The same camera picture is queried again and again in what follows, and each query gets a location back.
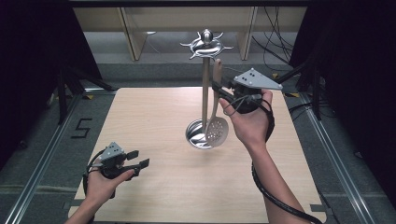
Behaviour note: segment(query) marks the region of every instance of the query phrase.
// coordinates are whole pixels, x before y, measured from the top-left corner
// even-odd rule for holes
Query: slotted spoon
[[[221,83],[222,64],[220,59],[216,59],[213,64],[213,81]],[[216,116],[219,104],[219,93],[213,91],[213,111],[209,122],[205,128],[206,142],[212,147],[220,146],[228,135],[228,123],[224,118]]]

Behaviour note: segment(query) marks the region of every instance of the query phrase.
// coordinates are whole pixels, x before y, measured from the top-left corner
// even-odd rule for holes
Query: metal rail
[[[303,104],[309,103],[306,93],[301,93],[300,95]],[[320,120],[316,119],[316,116],[314,115],[314,112],[312,110],[307,110],[307,113],[322,145],[324,146],[326,154],[329,157],[330,162],[332,163],[334,171],[337,173],[341,185],[346,191],[346,196],[349,198],[353,208],[355,209],[359,220],[361,221],[361,223],[374,224],[375,219],[370,213],[366,201],[364,201],[363,197],[361,197],[360,191],[353,182],[352,177],[350,176],[347,168],[345,167],[340,156],[338,155],[334,145],[332,144],[330,136],[327,134],[326,129],[323,127],[323,124]]]
[[[46,172],[47,167],[50,164],[50,161],[53,157],[54,152],[58,144],[60,143],[62,136],[64,134],[64,130],[67,127],[70,117],[73,114],[78,102],[81,99],[81,95],[75,95],[68,107],[69,113],[65,117],[64,121],[58,125],[55,130],[54,135],[49,141],[46,150],[44,151],[43,155],[41,156],[40,161],[38,162],[37,166],[35,167],[32,175],[30,176],[28,182],[23,188],[21,195],[19,196],[18,200],[12,206],[8,216],[7,216],[7,224],[16,224],[20,223],[21,219],[26,212],[27,207],[29,206],[30,201],[32,201],[33,196],[35,195],[35,190],[43,176]]]

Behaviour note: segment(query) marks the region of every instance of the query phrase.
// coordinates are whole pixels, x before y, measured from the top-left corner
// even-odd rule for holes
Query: spoon head
[[[228,130],[226,119],[214,117],[206,124],[206,142],[212,147],[220,146],[227,138]]]

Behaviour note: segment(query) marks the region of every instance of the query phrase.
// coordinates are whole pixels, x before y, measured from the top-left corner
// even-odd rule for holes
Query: left hand
[[[101,206],[111,197],[116,187],[133,174],[134,170],[128,170],[114,179],[107,179],[97,168],[92,168],[92,171],[88,175],[86,200]]]

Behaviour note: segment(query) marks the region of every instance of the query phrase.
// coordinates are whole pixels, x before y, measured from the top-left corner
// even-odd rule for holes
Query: handheld controller
[[[223,89],[231,89],[233,95]],[[240,114],[250,113],[257,108],[260,108],[265,112],[269,119],[269,127],[265,139],[268,140],[272,131],[275,128],[275,118],[272,111],[271,105],[262,99],[262,89],[268,90],[281,90],[282,85],[275,83],[270,78],[264,76],[253,68],[233,80],[223,79],[221,83],[212,82],[213,91],[219,93],[220,98],[224,98],[230,103]],[[266,109],[262,102],[265,102],[269,106],[269,110]]]
[[[125,160],[129,161],[138,156],[139,151],[137,150],[125,153],[117,143],[110,143],[110,145],[101,150],[87,166],[86,173],[83,175],[84,192],[87,193],[88,173],[92,167],[97,167],[101,174],[108,179],[114,179],[128,170],[134,170],[134,174],[127,179],[127,181],[131,180],[134,176],[139,176],[140,171],[149,166],[149,159],[143,160],[136,165],[123,166]],[[96,159],[99,159],[100,163],[93,163]],[[116,192],[114,191],[110,199],[114,198],[115,195]]]

